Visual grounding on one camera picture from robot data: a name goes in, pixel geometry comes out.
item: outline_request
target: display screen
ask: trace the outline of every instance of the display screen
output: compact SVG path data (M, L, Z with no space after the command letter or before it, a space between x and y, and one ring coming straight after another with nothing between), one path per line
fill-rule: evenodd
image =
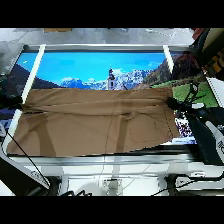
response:
M21 95L36 55L21 54L8 79L9 94ZM171 52L171 56L172 71L163 52L45 52L32 88L116 91L171 86L174 98L183 101L193 80L200 83L198 96L204 95L196 102L203 102L207 107L218 106L195 58L186 52ZM110 85L108 77L114 77ZM8 114L10 119L13 116L9 110L0 113ZM165 144L196 144L188 121L175 120L180 137Z

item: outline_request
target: gray floor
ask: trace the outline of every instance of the gray floor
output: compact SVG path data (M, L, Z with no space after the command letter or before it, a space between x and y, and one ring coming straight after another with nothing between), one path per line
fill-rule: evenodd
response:
M43 28L0 28L0 41L24 44L155 44L189 45L188 28L73 28L44 33Z

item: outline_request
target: sky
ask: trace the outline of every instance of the sky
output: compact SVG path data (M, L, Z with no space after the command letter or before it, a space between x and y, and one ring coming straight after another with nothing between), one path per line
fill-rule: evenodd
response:
M22 53L17 64L31 71L37 53ZM165 59L164 53L117 52L45 52L37 77L61 84L70 78L83 82L93 78L105 80L112 68L116 72L156 69Z

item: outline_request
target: wrinkled brown fabric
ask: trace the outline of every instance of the wrinkled brown fabric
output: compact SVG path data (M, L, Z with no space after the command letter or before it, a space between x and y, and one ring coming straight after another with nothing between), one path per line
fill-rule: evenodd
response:
M30 156L129 152L177 137L171 88L31 90L14 138ZM23 153L11 141L7 152Z

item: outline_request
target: church tower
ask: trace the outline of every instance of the church tower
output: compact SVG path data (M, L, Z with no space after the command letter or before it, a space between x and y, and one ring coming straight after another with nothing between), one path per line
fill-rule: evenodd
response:
M113 69L110 68L109 70L109 77L107 78L107 90L113 90L116 85L116 80L113 75Z

